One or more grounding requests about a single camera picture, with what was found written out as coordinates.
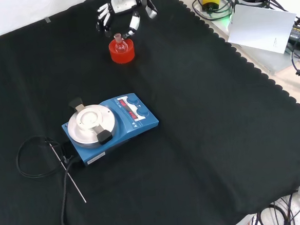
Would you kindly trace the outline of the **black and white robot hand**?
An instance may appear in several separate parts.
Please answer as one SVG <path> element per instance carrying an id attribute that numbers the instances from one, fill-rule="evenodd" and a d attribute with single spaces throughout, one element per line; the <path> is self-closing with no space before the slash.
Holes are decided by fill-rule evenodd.
<path id="1" fill-rule="evenodd" d="M 114 16 L 130 13 L 132 18 L 128 32 L 121 35 L 123 39 L 129 39 L 136 33 L 140 25 L 140 14 L 138 13 L 140 7 L 145 8 L 148 17 L 151 19 L 154 19 L 158 14 L 152 0 L 109 0 L 97 9 L 96 29 L 99 32 L 103 31 L 107 37 L 110 37 L 110 27 Z"/>

